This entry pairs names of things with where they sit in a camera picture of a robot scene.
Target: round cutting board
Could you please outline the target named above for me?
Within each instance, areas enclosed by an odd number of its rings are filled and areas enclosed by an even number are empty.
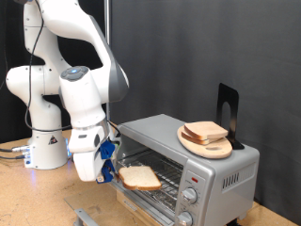
[[[183,138],[183,130],[183,126],[178,129],[178,139],[180,140],[181,144],[190,152],[206,158],[225,158],[231,155],[232,146],[226,138],[220,138],[219,140],[208,145],[201,145]]]

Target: white bread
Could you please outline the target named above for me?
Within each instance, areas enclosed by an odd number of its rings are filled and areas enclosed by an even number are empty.
[[[220,138],[212,138],[212,139],[204,139],[204,140],[201,140],[201,139],[197,139],[197,138],[194,138],[194,137],[191,137],[185,130],[184,130],[184,126],[180,127],[179,129],[181,131],[181,135],[184,139],[187,139],[191,142],[194,142],[196,144],[201,144],[201,145],[207,145],[207,144],[210,144],[212,142],[215,142],[217,141],[218,139]]]
[[[119,170],[123,186],[129,190],[158,190],[162,184],[150,167],[129,167]]]
[[[185,132],[191,137],[197,139],[222,138],[228,134],[228,131],[223,127],[215,124],[213,121],[198,121],[186,123],[184,126]]]

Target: cable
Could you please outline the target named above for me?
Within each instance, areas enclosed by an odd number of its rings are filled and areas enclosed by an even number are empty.
[[[24,155],[19,155],[19,156],[15,156],[15,157],[11,157],[11,158],[0,156],[0,158],[3,158],[3,159],[24,159],[25,156]]]
[[[36,0],[36,3],[38,5],[38,8],[39,8],[39,11],[40,11],[40,5],[38,3],[38,1]],[[58,128],[58,129],[55,129],[55,130],[41,130],[41,129],[36,129],[36,128],[33,128],[32,126],[29,125],[28,121],[27,121],[27,116],[28,116],[28,111],[29,111],[29,107],[31,105],[31,65],[32,65],[32,58],[33,58],[33,55],[35,53],[35,50],[36,50],[36,46],[37,46],[37,43],[38,43],[38,40],[40,38],[40,33],[44,27],[44,20],[40,14],[40,17],[41,17],[41,26],[40,26],[40,32],[37,36],[37,39],[36,39],[36,42],[34,44],[34,48],[32,50],[32,53],[31,53],[31,56],[30,56],[30,62],[29,62],[29,101],[28,101],[28,105],[27,105],[27,109],[26,109],[26,113],[25,113],[25,124],[28,128],[32,129],[32,130],[35,130],[35,131],[40,131],[40,132],[54,132],[54,131],[59,131],[59,130],[63,130],[63,129],[69,129],[71,128],[70,125],[68,126],[64,126],[62,128]]]
[[[116,135],[116,137],[120,137],[120,135],[121,135],[121,132],[120,132],[120,130],[111,122],[111,121],[108,121],[109,123],[110,123],[110,125],[112,125],[112,127],[114,128],[114,129],[116,129],[117,131],[118,131],[118,134]]]
[[[12,153],[11,149],[0,149],[0,152],[2,153]]]

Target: toaster oven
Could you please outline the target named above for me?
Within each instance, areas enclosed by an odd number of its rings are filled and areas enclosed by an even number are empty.
[[[114,186],[162,225],[223,226],[244,218],[253,203],[259,152],[245,145],[227,158],[203,158],[179,142],[183,125],[166,115],[121,124],[116,172],[150,166],[162,187],[130,191],[117,181]]]

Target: vent slot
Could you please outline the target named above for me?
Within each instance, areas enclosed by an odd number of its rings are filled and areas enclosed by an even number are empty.
[[[238,171],[235,171],[233,174],[228,175],[223,180],[223,187],[222,191],[228,190],[231,187],[242,183],[243,181],[247,180],[248,178],[251,178],[254,176],[255,173],[255,163],[240,169]]]

